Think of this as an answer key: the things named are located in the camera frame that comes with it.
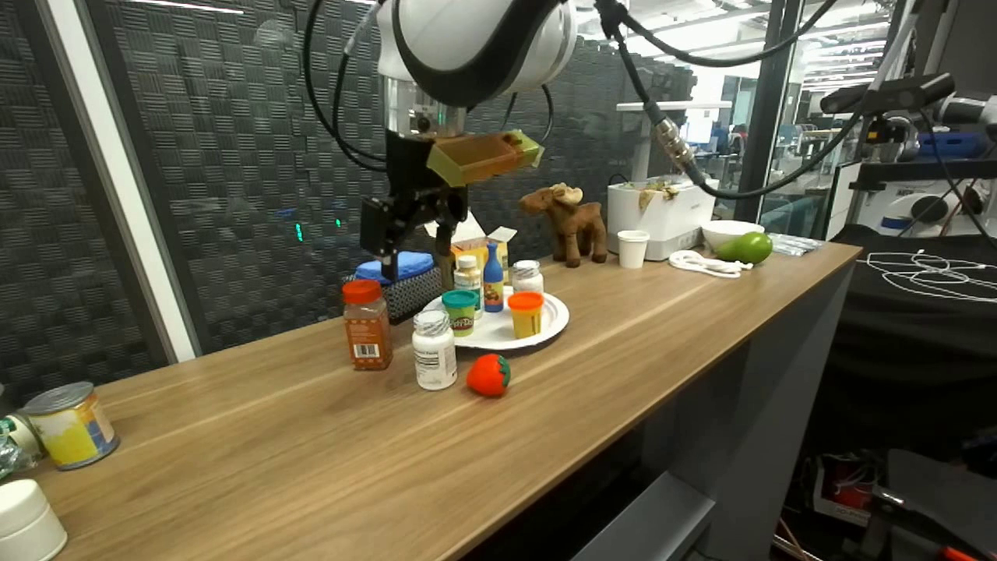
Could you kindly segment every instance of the small bottle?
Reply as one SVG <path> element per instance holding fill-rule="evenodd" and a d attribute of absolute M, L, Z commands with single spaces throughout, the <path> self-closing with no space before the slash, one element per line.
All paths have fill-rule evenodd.
<path fill-rule="evenodd" d="M 393 364 L 393 328 L 376 280 L 344 284 L 344 323 L 356 369 L 383 369 Z"/>
<path fill-rule="evenodd" d="M 481 309 L 483 294 L 481 294 L 478 256 L 471 256 L 471 253 L 459 256 L 459 261 L 456 261 L 456 289 L 475 294 L 475 298 L 478 298 L 475 310 Z"/>
<path fill-rule="evenodd" d="M 511 289 L 514 294 L 542 294 L 540 261 L 521 257 L 511 263 Z"/>
<path fill-rule="evenodd" d="M 504 274 L 500 261 L 500 242 L 491 239 L 491 261 L 483 271 L 483 294 L 487 294 L 487 310 L 501 310 L 504 309 Z"/>
<path fill-rule="evenodd" d="M 430 309 L 414 315 L 413 348 L 414 383 L 422 388 L 447 388 L 459 379 L 459 345 L 447 310 Z"/>

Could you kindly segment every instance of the ceiling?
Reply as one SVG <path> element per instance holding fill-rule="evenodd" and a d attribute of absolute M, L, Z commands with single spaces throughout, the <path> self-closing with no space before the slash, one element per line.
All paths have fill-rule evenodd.
<path fill-rule="evenodd" d="M 592 3 L 595 0 L 578 0 L 584 38 L 606 41 Z M 629 0 L 629 11 L 680 49 L 728 60 L 765 46 L 771 0 Z M 798 44 L 792 81 L 807 90 L 871 81 L 882 60 L 887 19 L 892 0 L 835 0 Z M 638 38 L 629 38 L 626 44 L 632 52 L 671 60 Z M 756 74 L 756 66 L 746 66 L 733 74 Z"/>

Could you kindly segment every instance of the orange container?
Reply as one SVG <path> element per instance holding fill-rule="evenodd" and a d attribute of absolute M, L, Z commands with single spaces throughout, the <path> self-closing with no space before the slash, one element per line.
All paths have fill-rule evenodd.
<path fill-rule="evenodd" d="M 509 295 L 509 310 L 517 339 L 542 333 L 542 294 Z"/>

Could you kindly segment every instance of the white box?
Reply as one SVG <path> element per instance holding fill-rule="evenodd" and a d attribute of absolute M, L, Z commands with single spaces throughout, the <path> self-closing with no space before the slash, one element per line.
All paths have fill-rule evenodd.
<path fill-rule="evenodd" d="M 612 248 L 620 248 L 616 229 L 648 229 L 652 242 L 644 257 L 666 257 L 674 248 L 690 248 L 702 237 L 697 228 L 714 217 L 714 203 L 717 200 L 686 175 L 612 184 Z"/>

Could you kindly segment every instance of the bottle label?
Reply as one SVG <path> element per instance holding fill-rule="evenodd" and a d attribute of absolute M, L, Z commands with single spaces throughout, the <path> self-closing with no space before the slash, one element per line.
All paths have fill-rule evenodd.
<path fill-rule="evenodd" d="M 419 369 L 441 369 L 444 368 L 444 353 L 441 348 L 419 348 L 414 353 L 414 368 Z"/>
<path fill-rule="evenodd" d="M 414 379 L 424 388 L 444 388 L 459 379 L 456 348 L 414 348 Z"/>
<path fill-rule="evenodd" d="M 501 310 L 501 284 L 487 284 L 487 310 Z"/>
<path fill-rule="evenodd" d="M 352 354 L 356 359 L 379 359 L 379 345 L 376 342 L 356 342 Z"/>

